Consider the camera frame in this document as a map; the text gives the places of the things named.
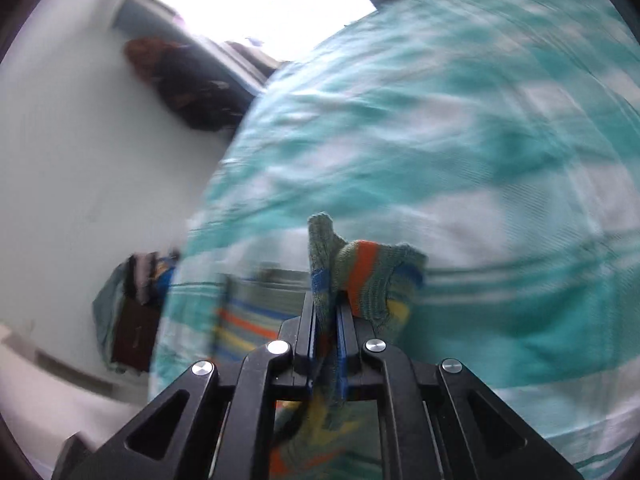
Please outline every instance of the window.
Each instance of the window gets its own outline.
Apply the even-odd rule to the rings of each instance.
[[[157,0],[192,34],[294,60],[375,10],[369,0]]]

